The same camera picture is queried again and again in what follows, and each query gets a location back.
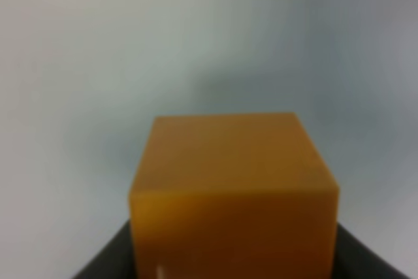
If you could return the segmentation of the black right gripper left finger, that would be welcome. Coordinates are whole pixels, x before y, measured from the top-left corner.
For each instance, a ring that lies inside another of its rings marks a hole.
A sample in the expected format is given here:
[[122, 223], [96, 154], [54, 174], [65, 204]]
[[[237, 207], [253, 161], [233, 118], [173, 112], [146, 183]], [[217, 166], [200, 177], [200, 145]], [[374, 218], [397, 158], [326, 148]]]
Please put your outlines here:
[[135, 258], [130, 221], [73, 278], [128, 279], [135, 277]]

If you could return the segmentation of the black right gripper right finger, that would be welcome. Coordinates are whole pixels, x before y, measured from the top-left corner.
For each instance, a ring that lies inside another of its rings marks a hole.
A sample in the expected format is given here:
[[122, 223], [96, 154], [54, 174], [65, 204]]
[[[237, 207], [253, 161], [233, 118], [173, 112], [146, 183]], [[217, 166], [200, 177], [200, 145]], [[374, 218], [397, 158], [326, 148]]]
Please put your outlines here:
[[405, 274], [376, 255], [339, 223], [332, 278], [401, 279]]

